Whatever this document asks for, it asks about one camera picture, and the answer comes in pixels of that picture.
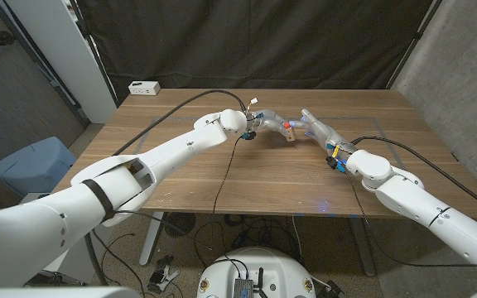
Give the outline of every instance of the table top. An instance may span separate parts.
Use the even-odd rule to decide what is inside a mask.
[[[111,120],[73,165],[55,191],[70,186],[70,179],[86,166],[110,156],[153,120],[203,89],[162,89],[157,96],[129,95]],[[319,120],[351,141],[379,136],[401,142],[454,176],[477,193],[477,182],[451,155],[414,107],[393,90],[288,90],[230,89],[252,110],[273,109],[286,120],[299,118],[307,108]],[[145,152],[193,129],[195,120],[226,108],[239,109],[225,94],[208,94],[187,104],[150,133],[132,144],[126,154]],[[331,170],[326,151],[296,130],[296,141],[280,134],[258,132],[252,141],[240,140],[228,168],[235,137],[198,155],[167,177],[144,208],[160,211],[220,214],[279,214],[359,217],[361,211],[347,177]],[[477,219],[477,201],[402,148],[365,140],[358,148],[384,156],[393,166],[422,179],[426,190],[453,208]],[[364,212],[370,218],[399,218],[353,178]]]

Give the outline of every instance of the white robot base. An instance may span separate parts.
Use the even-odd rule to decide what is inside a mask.
[[[200,277],[196,297],[314,298],[316,292],[311,275],[299,262],[271,248],[249,247],[233,250],[207,267]]]

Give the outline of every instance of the blue chair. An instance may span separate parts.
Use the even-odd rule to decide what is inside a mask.
[[[76,159],[57,137],[35,142],[0,160],[0,179],[24,197],[51,192]]]

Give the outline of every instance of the white robotic arm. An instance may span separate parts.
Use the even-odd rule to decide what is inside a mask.
[[[294,127],[308,129],[329,156],[343,163],[351,174],[362,176],[362,186],[374,192],[388,209],[412,219],[432,231],[467,262],[477,264],[477,222],[451,208],[424,190],[421,180],[408,171],[391,166],[381,156],[357,150],[336,131],[302,110]]]
[[[22,286],[103,223],[112,226],[150,198],[157,185],[201,152],[247,129],[246,115],[224,110],[152,150],[98,161],[77,174],[69,189],[0,210],[0,287]]]

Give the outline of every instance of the black curtain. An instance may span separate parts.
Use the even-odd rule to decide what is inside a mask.
[[[431,0],[80,0],[119,100],[162,88],[383,89]]]

